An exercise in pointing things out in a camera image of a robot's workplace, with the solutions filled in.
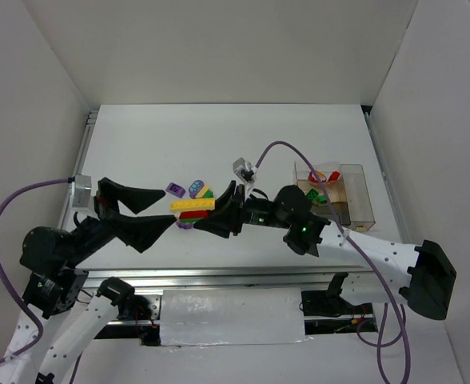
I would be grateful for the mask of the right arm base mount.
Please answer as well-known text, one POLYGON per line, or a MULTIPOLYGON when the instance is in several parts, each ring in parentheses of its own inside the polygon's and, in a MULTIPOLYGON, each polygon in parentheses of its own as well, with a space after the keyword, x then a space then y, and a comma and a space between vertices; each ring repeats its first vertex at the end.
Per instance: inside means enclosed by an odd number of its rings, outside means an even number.
POLYGON ((305 317, 305 334, 377 332, 370 303, 355 306, 341 297, 348 273, 337 273, 325 290, 303 290, 299 309, 305 317))

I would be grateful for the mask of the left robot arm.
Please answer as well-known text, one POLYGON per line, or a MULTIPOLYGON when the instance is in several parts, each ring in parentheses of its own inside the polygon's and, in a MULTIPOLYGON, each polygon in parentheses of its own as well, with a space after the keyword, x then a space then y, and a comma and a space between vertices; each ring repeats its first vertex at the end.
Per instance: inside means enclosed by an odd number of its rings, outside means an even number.
POLYGON ((86 215, 71 231, 38 226, 22 242, 20 263, 30 271, 18 294, 0 263, 0 279, 20 307, 12 339, 0 358, 0 383, 60 383, 76 369, 85 348, 111 321, 152 322, 158 313, 147 298, 137 295, 120 278, 105 279, 82 314, 62 336, 57 333, 73 309, 88 278, 80 264, 114 239, 142 253, 176 221, 172 214, 141 216, 165 196, 164 190, 120 185, 108 178, 98 182, 83 175, 38 182, 16 190, 0 205, 0 218, 16 197, 38 188, 67 184, 73 209, 86 215))

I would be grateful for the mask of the small red lego brick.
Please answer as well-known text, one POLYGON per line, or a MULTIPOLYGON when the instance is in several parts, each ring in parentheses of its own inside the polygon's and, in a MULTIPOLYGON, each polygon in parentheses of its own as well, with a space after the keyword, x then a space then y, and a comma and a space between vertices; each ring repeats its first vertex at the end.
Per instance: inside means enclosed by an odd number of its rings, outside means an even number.
POLYGON ((333 171, 327 180, 327 182, 336 182, 341 176, 341 173, 339 171, 333 171))

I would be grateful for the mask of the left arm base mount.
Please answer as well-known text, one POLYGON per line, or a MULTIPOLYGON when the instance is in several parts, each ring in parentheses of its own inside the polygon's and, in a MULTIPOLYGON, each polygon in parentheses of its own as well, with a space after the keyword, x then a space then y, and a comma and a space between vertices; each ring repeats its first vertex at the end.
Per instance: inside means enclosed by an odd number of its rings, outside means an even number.
POLYGON ((140 346, 160 346, 161 304, 162 296, 159 294, 136 295, 134 304, 108 322, 94 339, 129 339, 140 346))

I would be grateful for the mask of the red curved lego brick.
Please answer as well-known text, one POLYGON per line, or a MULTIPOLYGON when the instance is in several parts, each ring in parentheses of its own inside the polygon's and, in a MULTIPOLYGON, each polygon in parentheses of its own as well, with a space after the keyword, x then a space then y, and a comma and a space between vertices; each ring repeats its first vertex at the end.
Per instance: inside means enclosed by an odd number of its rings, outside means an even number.
POLYGON ((203 219, 209 216, 208 210, 195 210, 180 213, 179 218, 185 220, 203 219))

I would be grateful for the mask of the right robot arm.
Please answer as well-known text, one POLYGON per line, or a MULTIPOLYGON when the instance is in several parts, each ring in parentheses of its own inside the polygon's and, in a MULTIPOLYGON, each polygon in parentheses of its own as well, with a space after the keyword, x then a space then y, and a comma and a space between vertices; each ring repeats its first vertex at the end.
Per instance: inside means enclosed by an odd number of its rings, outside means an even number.
POLYGON ((444 320, 456 281, 456 269, 442 247, 385 241, 340 228, 311 211, 312 203, 296 185, 282 187, 273 200, 246 197, 235 182, 215 201, 214 210, 194 228, 222 238, 238 235, 244 225, 284 229, 283 241, 294 253, 337 258, 368 266, 376 281, 358 289, 355 278, 338 274, 328 297, 358 306, 367 302, 406 305, 432 320, 444 320))

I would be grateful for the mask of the long yellow lego plate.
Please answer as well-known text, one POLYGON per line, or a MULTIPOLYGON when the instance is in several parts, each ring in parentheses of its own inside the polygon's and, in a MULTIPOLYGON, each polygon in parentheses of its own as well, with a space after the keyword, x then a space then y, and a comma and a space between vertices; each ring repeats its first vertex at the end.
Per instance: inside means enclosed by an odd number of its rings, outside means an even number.
POLYGON ((169 211, 172 213, 183 213, 198 210, 214 210, 215 204, 215 198, 177 200, 170 204, 169 211))

